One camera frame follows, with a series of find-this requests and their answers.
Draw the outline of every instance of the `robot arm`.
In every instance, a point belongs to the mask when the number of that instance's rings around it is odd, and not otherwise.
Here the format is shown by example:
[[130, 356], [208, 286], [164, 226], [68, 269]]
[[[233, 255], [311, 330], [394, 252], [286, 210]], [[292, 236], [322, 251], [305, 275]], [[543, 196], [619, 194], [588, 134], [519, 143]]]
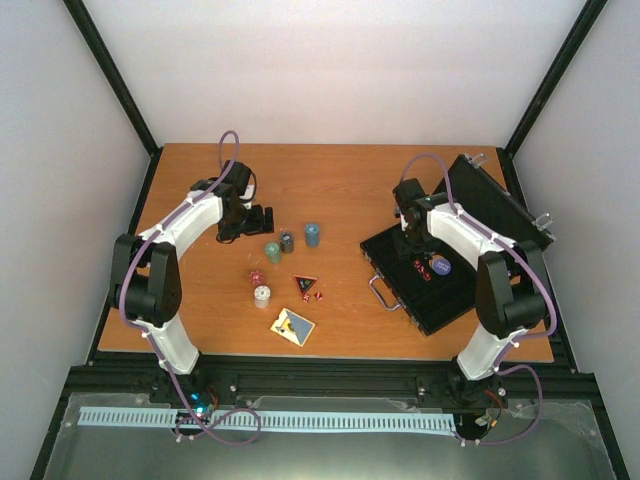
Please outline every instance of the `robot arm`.
[[416, 179], [403, 180], [393, 193], [407, 241], [415, 247], [428, 244], [431, 238], [442, 240], [477, 271], [476, 312], [480, 324], [458, 355], [457, 364], [470, 381], [493, 375], [505, 347], [517, 345], [515, 339], [548, 314], [538, 289], [521, 275], [502, 245], [515, 249], [547, 283], [540, 249], [533, 242], [517, 244], [492, 231], [460, 204], [452, 207], [444, 193], [426, 195]]
[[[236, 162], [224, 182], [213, 192], [194, 202], [215, 180], [201, 180], [191, 187], [185, 200], [155, 227], [138, 236], [121, 235], [115, 243], [109, 300], [116, 307], [120, 301], [123, 280], [131, 259], [142, 244], [160, 229], [145, 252], [138, 268], [148, 266], [148, 275], [134, 273], [126, 298], [126, 317], [144, 326], [166, 360], [177, 374], [189, 374], [199, 357], [182, 325], [178, 310], [182, 300], [179, 260], [186, 250], [213, 225], [218, 225], [217, 239], [231, 242], [240, 234], [256, 235], [273, 232], [273, 211], [252, 206], [255, 186], [248, 185], [251, 170]], [[173, 217], [186, 203], [191, 206], [162, 230], [160, 225]]]

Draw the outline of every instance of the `wooden tabletop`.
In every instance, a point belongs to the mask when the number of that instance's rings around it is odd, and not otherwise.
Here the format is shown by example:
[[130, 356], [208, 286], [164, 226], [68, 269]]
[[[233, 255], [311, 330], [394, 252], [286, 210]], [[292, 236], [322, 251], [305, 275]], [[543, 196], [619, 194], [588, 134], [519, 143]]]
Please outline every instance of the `wooden tabletop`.
[[[225, 158], [230, 152], [231, 145], [225, 145]], [[493, 147], [242, 145], [239, 160], [258, 178], [255, 203], [273, 207], [276, 231], [221, 245], [215, 240], [217, 227], [212, 227], [183, 255], [180, 315], [196, 347], [204, 353], [278, 356], [448, 360], [457, 355], [478, 324], [475, 312], [424, 336], [404, 311], [382, 308], [368, 286], [373, 269], [359, 248], [361, 241], [397, 222], [391, 190], [405, 164], [421, 152], [438, 153], [448, 164], [460, 153], [484, 152], [491, 161], [483, 167], [503, 183]], [[165, 146], [140, 230], [173, 210], [197, 180], [218, 173], [217, 145]], [[429, 160], [414, 165], [411, 173], [427, 192], [442, 179], [437, 164]], [[304, 225], [310, 222], [321, 228], [320, 246], [315, 249], [304, 243]], [[277, 241], [283, 229], [294, 233], [295, 251], [273, 265], [264, 246]], [[248, 280], [253, 269], [264, 272], [272, 290], [264, 310], [253, 303]], [[293, 275], [318, 277], [311, 293], [322, 292], [324, 298], [303, 303]], [[382, 283], [378, 287], [385, 290]], [[269, 330], [283, 307], [316, 324], [304, 347]], [[99, 349], [149, 351], [150, 347], [112, 310]], [[522, 342], [507, 358], [553, 360], [546, 339]]]

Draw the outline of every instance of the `white panel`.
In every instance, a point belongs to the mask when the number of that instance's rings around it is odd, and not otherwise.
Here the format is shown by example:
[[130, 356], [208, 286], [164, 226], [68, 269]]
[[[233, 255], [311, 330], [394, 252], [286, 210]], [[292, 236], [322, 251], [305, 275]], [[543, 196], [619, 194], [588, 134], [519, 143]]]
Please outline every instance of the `white panel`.
[[640, 478], [640, 3], [609, 2], [516, 158], [581, 370]]
[[24, 479], [147, 158], [63, 2], [2, 2], [0, 44], [0, 477]]
[[504, 145], [583, 0], [89, 0], [161, 142]]
[[[205, 425], [211, 425], [229, 410], [216, 410]], [[264, 411], [260, 417], [262, 432], [278, 433], [420, 433], [453, 435], [451, 413], [354, 413]], [[80, 407], [79, 426], [200, 429], [185, 410], [160, 408]], [[236, 412], [226, 417], [216, 430], [255, 431], [256, 417]]]

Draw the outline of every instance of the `wire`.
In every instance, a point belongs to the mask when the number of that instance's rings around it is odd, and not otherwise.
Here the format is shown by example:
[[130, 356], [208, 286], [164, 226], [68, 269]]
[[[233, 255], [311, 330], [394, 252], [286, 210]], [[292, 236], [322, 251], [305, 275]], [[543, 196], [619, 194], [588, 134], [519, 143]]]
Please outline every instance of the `wire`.
[[238, 237], [231, 237], [225, 242], [220, 238], [220, 232], [216, 233], [216, 242], [221, 243], [222, 245], [231, 245], [233, 242], [235, 242], [236, 238]]
[[[503, 370], [501, 372], [496, 372], [496, 375], [500, 375], [501, 377], [504, 377], [518, 370], [529, 371], [529, 373], [533, 377], [533, 380], [536, 382], [536, 391], [538, 392], [538, 413], [536, 414], [536, 418], [533, 419], [533, 422], [531, 422], [531, 424], [524, 431], [518, 433], [517, 435], [514, 435], [513, 437], [507, 438], [505, 440], [497, 440], [492, 442], [480, 441], [480, 442], [477, 442], [478, 445], [484, 445], [487, 447], [507, 445], [511, 442], [515, 442], [516, 440], [520, 440], [521, 438], [526, 437], [536, 428], [538, 423], [540, 423], [540, 420], [542, 419], [542, 403], [543, 403], [542, 385], [540, 384], [540, 378], [538, 377], [538, 374], [536, 373], [536, 371], [533, 368], [531, 368], [529, 365], [522, 364], [522, 365], [516, 365], [515, 367], [507, 368], [506, 370]], [[454, 433], [454, 436], [458, 440], [460, 440], [460, 442], [462, 442], [463, 445], [465, 444], [465, 439], [462, 438], [457, 432]]]
[[419, 155], [416, 155], [409, 161], [409, 163], [407, 163], [407, 166], [404, 167], [404, 170], [402, 171], [402, 175], [400, 176], [400, 181], [404, 180], [411, 166], [421, 158], [431, 158], [436, 162], [438, 162], [438, 164], [440, 165], [440, 168], [442, 169], [442, 172], [444, 174], [444, 183], [446, 185], [447, 201], [449, 203], [449, 206], [451, 207], [451, 210], [454, 213], [458, 214], [458, 217], [462, 221], [464, 221], [467, 225], [471, 226], [471, 228], [473, 228], [478, 233], [480, 233], [481, 235], [489, 239], [491, 242], [495, 243], [500, 248], [505, 250], [516, 261], [516, 263], [520, 265], [520, 267], [522, 267], [522, 269], [529, 276], [529, 278], [531, 278], [531, 281], [535, 284], [535, 286], [540, 291], [540, 295], [544, 299], [544, 302], [547, 306], [547, 311], [549, 312], [549, 328], [544, 332], [526, 333], [518, 337], [515, 337], [512, 340], [512, 343], [508, 343], [496, 358], [496, 361], [493, 366], [494, 366], [494, 369], [497, 369], [500, 365], [500, 362], [502, 362], [502, 360], [504, 359], [505, 355], [509, 352], [509, 350], [511, 350], [513, 345], [516, 343], [515, 342], [516, 339], [525, 340], [525, 339], [532, 339], [532, 338], [549, 337], [553, 335], [553, 333], [556, 331], [556, 328], [558, 327], [558, 317], [557, 317], [556, 309], [553, 305], [553, 301], [551, 300], [551, 295], [549, 295], [549, 292], [547, 292], [547, 289], [545, 288], [544, 284], [542, 283], [542, 280], [540, 280], [538, 275], [536, 275], [536, 273], [531, 269], [529, 264], [527, 264], [527, 262], [513, 248], [511, 248], [501, 239], [493, 238], [493, 232], [488, 230], [482, 223], [478, 222], [476, 219], [468, 215], [466, 212], [464, 211], [460, 212], [458, 210], [458, 207], [453, 200], [453, 191], [451, 190], [451, 181], [449, 179], [449, 172], [447, 169], [447, 165], [444, 163], [444, 160], [442, 160], [442, 158], [439, 155], [436, 155], [435, 153], [421, 153]]
[[[233, 167], [233, 164], [236, 162], [236, 159], [238, 157], [238, 153], [239, 153], [239, 150], [240, 150], [240, 139], [238, 138], [238, 134], [236, 132], [234, 132], [233, 130], [227, 130], [226, 132], [224, 132], [222, 134], [222, 137], [220, 137], [220, 142], [218, 143], [218, 151], [219, 152], [222, 151], [222, 144], [224, 143], [225, 139], [229, 135], [232, 135], [233, 138], [234, 138], [234, 141], [235, 141], [235, 145], [234, 145], [234, 148], [233, 148], [233, 154], [231, 156], [231, 161], [227, 165], [227, 168], [225, 168], [224, 171], [220, 173], [220, 176], [209, 186], [209, 188], [207, 188], [204, 192], [202, 192], [201, 194], [199, 194], [198, 196], [196, 196], [193, 199], [193, 205], [195, 205], [196, 203], [200, 202], [204, 197], [206, 197], [209, 193], [211, 193], [218, 185], [220, 185], [220, 183], [222, 183], [224, 178], [231, 171], [231, 168]], [[174, 385], [174, 387], [176, 389], [176, 392], [178, 393], [178, 396], [180, 397], [180, 400], [181, 400], [182, 404], [184, 405], [184, 407], [189, 412], [189, 415], [191, 416], [191, 418], [193, 418], [193, 420], [196, 422], [196, 424], [200, 428], [202, 428], [202, 432], [201, 433], [210, 436], [211, 438], [213, 438], [214, 440], [216, 440], [217, 442], [220, 442], [222, 444], [239, 447], [239, 446], [247, 445], [247, 444], [253, 442], [256, 438], [258, 438], [258, 436], [260, 435], [260, 432], [262, 431], [262, 421], [260, 419], [260, 416], [257, 413], [255, 413], [253, 410], [251, 410], [251, 414], [254, 415], [256, 417], [257, 421], [258, 421], [258, 427], [257, 427], [257, 430], [256, 430], [255, 434], [251, 438], [249, 438], [248, 440], [245, 440], [243, 442], [237, 442], [237, 443], [229, 442], [228, 440], [220, 438], [215, 433], [210, 431], [210, 429], [213, 429], [213, 428], [215, 428], [217, 426], [217, 423], [214, 422], [213, 424], [211, 424], [210, 426], [207, 427], [204, 423], [202, 423], [200, 418], [193, 411], [193, 409], [191, 408], [191, 405], [189, 405], [189, 401], [187, 400], [184, 392], [182, 391], [182, 387], [180, 386], [180, 382], [178, 381], [178, 377], [176, 376], [175, 372], [173, 371], [173, 367], [171, 366], [171, 363], [167, 361], [166, 357], [162, 353], [162, 350], [160, 350], [160, 347], [158, 346], [155, 338], [153, 338], [153, 334], [151, 333], [151, 331], [147, 327], [145, 327], [144, 325], [136, 325], [135, 323], [131, 322], [129, 319], [127, 319], [127, 315], [126, 315], [125, 302], [126, 302], [126, 298], [127, 298], [127, 291], [129, 290], [129, 285], [131, 284], [131, 279], [133, 278], [133, 275], [134, 275], [134, 273], [136, 271], [136, 268], [137, 268], [138, 264], [140, 263], [140, 260], [142, 259], [142, 257], [145, 254], [145, 252], [149, 249], [149, 246], [158, 237], [158, 235], [160, 235], [160, 232], [163, 231], [163, 230], [166, 230], [174, 222], [174, 220], [177, 217], [179, 217], [182, 213], [185, 212], [185, 210], [187, 210], [190, 207], [191, 207], [191, 203], [189, 203], [189, 202], [182, 203], [171, 215], [169, 215], [169, 217], [166, 218], [166, 220], [164, 222], [162, 222], [161, 225], [159, 225], [159, 228], [157, 228], [156, 231], [153, 232], [149, 236], [149, 238], [147, 238], [147, 240], [142, 244], [142, 246], [140, 247], [138, 252], [134, 255], [133, 260], [131, 261], [131, 263], [129, 265], [129, 269], [127, 270], [127, 274], [124, 277], [124, 281], [122, 282], [122, 288], [120, 290], [120, 299], [119, 299], [119, 302], [118, 302], [118, 310], [119, 310], [119, 314], [120, 314], [120, 319], [122, 320], [122, 322], [127, 327], [131, 327], [131, 328], [135, 328], [137, 330], [140, 330], [142, 332], [142, 336], [146, 337], [149, 340], [149, 343], [151, 344], [151, 347], [153, 348], [153, 351], [155, 352], [156, 356], [158, 357], [158, 362], [161, 365], [164, 365], [165, 368], [167, 369], [167, 372], [169, 373], [169, 377], [171, 378], [171, 382], [173, 383], [173, 385]], [[246, 409], [231, 410], [230, 412], [228, 412], [228, 415], [227, 414], [225, 414], [225, 415], [230, 416], [230, 415], [233, 415], [236, 412], [244, 411], [244, 410], [246, 410]]]
[[493, 426], [492, 426], [492, 423], [491, 423], [491, 422], [489, 422], [489, 423], [487, 423], [487, 428], [485, 429], [485, 431], [482, 433], [482, 435], [480, 435], [480, 436], [478, 437], [478, 440], [482, 440], [484, 437], [486, 437], [487, 435], [489, 435], [489, 432], [490, 432], [491, 430], [493, 430]]
[[497, 416], [496, 416], [496, 418], [495, 418], [495, 421], [497, 422], [497, 421], [498, 421], [498, 419], [500, 418], [500, 415], [502, 415], [502, 409], [503, 409], [503, 406], [502, 406], [502, 400], [500, 400], [498, 397], [496, 397], [496, 396], [493, 394], [493, 392], [492, 392], [491, 390], [485, 390], [485, 391], [484, 391], [484, 393], [485, 393], [485, 395], [487, 395], [489, 398], [491, 398], [491, 400], [492, 400], [493, 402], [495, 402], [495, 403], [496, 403], [496, 405], [498, 405], [498, 415], [497, 415]]
[[[258, 438], [258, 435], [260, 434], [260, 417], [258, 416], [258, 414], [256, 412], [254, 412], [253, 410], [251, 410], [250, 408], [236, 408], [235, 410], [230, 410], [224, 414], [222, 414], [220, 417], [218, 417], [215, 421], [213, 421], [208, 427], [206, 427], [206, 429], [201, 430], [199, 433], [195, 434], [195, 435], [189, 435], [189, 438], [192, 440], [195, 440], [203, 435], [206, 435], [206, 431], [207, 430], [213, 430], [215, 427], [217, 427], [218, 425], [220, 425], [222, 422], [224, 422], [227, 418], [229, 418], [231, 415], [235, 415], [237, 413], [240, 412], [244, 412], [244, 413], [249, 413], [251, 415], [253, 415], [257, 420], [258, 420], [258, 429], [256, 430], [256, 432], [253, 434], [253, 436], [249, 439], [249, 440], [245, 440], [244, 442], [242, 442], [243, 445], [247, 445], [251, 442], [253, 442], [256, 438]], [[180, 427], [182, 425], [184, 425], [187, 421], [189, 420], [189, 417], [183, 417], [177, 424], [176, 424], [176, 428], [173, 430], [174, 435], [176, 436], [176, 440], [179, 441], [180, 438], [182, 438], [184, 435], [182, 435], [180, 433]], [[236, 444], [235, 442], [229, 442], [227, 440], [224, 440], [220, 443], [224, 443], [225, 445], [231, 445], [231, 446], [239, 446], [239, 444]]]
[[211, 391], [210, 388], [207, 388], [205, 391], [209, 394], [211, 400], [213, 400], [213, 411], [215, 412], [218, 409], [218, 396], [214, 393], [215, 388], [213, 391]]

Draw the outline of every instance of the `triangular card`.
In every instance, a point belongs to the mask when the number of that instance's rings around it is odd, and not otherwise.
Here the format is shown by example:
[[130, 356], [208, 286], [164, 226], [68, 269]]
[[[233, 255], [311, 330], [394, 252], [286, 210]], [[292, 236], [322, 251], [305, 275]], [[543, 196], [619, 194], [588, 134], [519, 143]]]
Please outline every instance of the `triangular card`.
[[307, 293], [311, 289], [311, 287], [313, 287], [318, 281], [316, 277], [303, 277], [301, 275], [294, 275], [293, 279], [298, 286], [300, 295], [304, 295], [305, 293]]
[[298, 344], [300, 344], [300, 346], [304, 345], [304, 342], [307, 340], [311, 330], [313, 330], [313, 323], [306, 318], [296, 315], [291, 310], [288, 311], [287, 317], [293, 327], [290, 330], [293, 330], [293, 333], [298, 339]]

